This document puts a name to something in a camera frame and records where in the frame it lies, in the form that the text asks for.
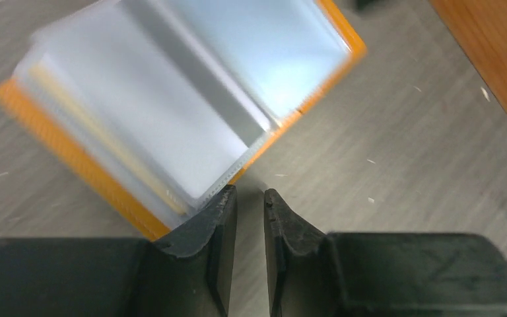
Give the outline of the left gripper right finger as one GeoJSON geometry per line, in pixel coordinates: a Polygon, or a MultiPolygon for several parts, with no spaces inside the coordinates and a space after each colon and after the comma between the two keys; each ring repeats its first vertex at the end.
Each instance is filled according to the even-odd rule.
{"type": "Polygon", "coordinates": [[[324,233],[264,193],[272,316],[507,316],[507,262],[477,234],[324,233]]]}

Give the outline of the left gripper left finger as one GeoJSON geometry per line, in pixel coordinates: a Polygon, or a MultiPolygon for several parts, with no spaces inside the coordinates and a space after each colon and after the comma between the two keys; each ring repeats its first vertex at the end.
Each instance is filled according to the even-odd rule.
{"type": "Polygon", "coordinates": [[[237,191],[144,238],[0,238],[0,316],[227,316],[237,191]]]}

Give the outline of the orange leather card holder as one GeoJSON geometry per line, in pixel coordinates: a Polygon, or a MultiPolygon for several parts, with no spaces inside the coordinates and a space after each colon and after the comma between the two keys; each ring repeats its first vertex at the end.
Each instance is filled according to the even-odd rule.
{"type": "Polygon", "coordinates": [[[34,33],[0,103],[156,240],[365,52],[334,1],[98,1],[34,33]]]}

